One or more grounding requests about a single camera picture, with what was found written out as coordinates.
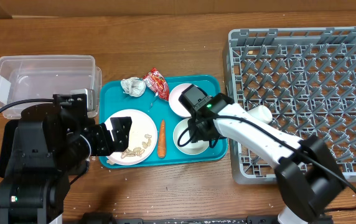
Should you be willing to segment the orange carrot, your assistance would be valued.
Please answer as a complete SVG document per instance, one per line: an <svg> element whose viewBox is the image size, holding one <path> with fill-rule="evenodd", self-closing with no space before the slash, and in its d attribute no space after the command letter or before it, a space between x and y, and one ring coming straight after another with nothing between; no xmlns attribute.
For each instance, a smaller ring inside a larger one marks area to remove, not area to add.
<svg viewBox="0 0 356 224"><path fill-rule="evenodd" d="M159 142L157 145L157 155L160 159L166 156L166 123L164 120L161 121L159 129Z"/></svg>

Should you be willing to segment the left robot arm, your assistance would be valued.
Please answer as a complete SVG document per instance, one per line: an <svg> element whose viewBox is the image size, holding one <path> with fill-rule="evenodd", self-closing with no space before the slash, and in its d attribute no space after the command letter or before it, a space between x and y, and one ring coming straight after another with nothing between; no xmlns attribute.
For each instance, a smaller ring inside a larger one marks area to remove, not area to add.
<svg viewBox="0 0 356 224"><path fill-rule="evenodd" d="M20 100L30 106L7 122L0 154L0 223L61 223L69 173L91 156L128 148L132 119L97 124L86 93Z"/></svg>

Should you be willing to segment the pink plate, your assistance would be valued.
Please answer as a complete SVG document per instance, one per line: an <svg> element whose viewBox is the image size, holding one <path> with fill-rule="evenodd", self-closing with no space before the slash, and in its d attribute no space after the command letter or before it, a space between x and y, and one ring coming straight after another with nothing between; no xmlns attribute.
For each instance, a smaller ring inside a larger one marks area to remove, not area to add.
<svg viewBox="0 0 356 224"><path fill-rule="evenodd" d="M139 164L140 162L147 159L153 150L156 148L157 143L157 128L154 121L144 112L134 109L125 109L112 114L105 123L112 117L126 117L129 116L132 119L132 125L129 132L129 144L127 149L133 149L134 147L141 146L143 141L146 141L144 135L150 134L152 136L152 143L149 148L147 148L142 155L142 157L125 157L121 158L122 152L114 152L112 155L106 158L113 161L115 164L121 166L131 166Z"/></svg>

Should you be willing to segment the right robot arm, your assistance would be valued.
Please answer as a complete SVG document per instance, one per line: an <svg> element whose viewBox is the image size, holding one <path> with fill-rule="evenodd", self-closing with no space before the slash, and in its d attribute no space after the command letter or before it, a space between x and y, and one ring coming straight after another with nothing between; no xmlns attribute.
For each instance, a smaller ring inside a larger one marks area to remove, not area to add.
<svg viewBox="0 0 356 224"><path fill-rule="evenodd" d="M207 95L190 85L179 96L190 113L184 133L189 142L207 141L213 147L221 138L239 142L273 168L285 208L277 223L312 223L329 212L329 204L346 188L356 187L343 175L327 144L316 135L307 139L284 133L264 123L229 96ZM356 205L346 207L356 210Z"/></svg>

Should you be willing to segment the white bowl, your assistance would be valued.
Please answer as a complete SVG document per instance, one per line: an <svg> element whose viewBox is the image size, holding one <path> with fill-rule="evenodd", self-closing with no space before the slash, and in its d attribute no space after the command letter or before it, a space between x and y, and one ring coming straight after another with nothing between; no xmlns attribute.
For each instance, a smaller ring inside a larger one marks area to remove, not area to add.
<svg viewBox="0 0 356 224"><path fill-rule="evenodd" d="M173 131L173 142L175 146L180 150L180 152L190 155L190 156L211 156L214 155L214 152L211 148L209 148L209 142L206 141L197 141L197 142L189 142L185 146L178 146L179 136L184 132L184 130L188 127L189 118L183 119L180 121Z"/></svg>

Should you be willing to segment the white napkin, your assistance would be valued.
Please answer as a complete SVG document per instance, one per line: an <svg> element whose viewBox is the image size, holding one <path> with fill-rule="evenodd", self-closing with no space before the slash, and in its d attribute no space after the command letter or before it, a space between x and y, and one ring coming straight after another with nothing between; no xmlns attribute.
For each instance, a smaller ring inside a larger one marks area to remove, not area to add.
<svg viewBox="0 0 356 224"><path fill-rule="evenodd" d="M145 82L138 77L131 77L128 79L122 79L120 81L123 93L132 97L140 97L146 90Z"/></svg>

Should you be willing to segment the white cup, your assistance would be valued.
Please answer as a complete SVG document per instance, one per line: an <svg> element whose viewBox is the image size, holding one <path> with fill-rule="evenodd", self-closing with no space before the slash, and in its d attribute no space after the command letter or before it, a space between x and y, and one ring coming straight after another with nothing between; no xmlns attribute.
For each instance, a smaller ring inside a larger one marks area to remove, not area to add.
<svg viewBox="0 0 356 224"><path fill-rule="evenodd" d="M259 105L251 110L248 111L248 113L256 118L257 120L269 124L273 120L273 115L271 111L268 109L268 107L264 105Z"/></svg>

